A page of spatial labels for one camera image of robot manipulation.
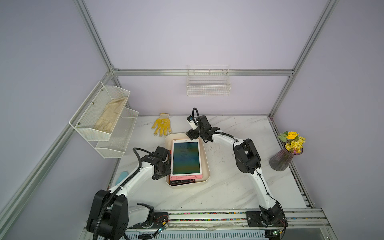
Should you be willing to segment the pink white writing tablet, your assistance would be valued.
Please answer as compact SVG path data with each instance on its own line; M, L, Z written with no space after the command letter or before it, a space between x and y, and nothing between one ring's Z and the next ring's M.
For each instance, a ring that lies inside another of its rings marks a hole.
M200 141L172 140L170 180L202 179Z

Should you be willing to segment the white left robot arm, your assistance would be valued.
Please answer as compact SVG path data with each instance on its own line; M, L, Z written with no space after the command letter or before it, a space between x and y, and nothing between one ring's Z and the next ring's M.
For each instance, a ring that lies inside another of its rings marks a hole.
M149 228L155 222L154 207L144 203L129 207L129 202L147 180L170 175L170 151L157 147L152 153L141 148L133 148L133 152L138 158L135 170L110 190L100 190L94 196L86 226L94 240L128 239L126 229L135 225Z

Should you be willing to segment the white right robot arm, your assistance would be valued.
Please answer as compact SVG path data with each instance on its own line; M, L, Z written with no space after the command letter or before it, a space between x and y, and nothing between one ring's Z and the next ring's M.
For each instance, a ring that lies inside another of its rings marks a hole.
M212 142L231 147L237 168L251 179L259 202L260 216L256 222L264 227L275 224L288 225L282 205L276 200L265 181L261 169L261 157L251 139L241 140L224 133L218 127L212 127L206 116L188 116L191 129L186 132L190 140L200 138L204 142Z

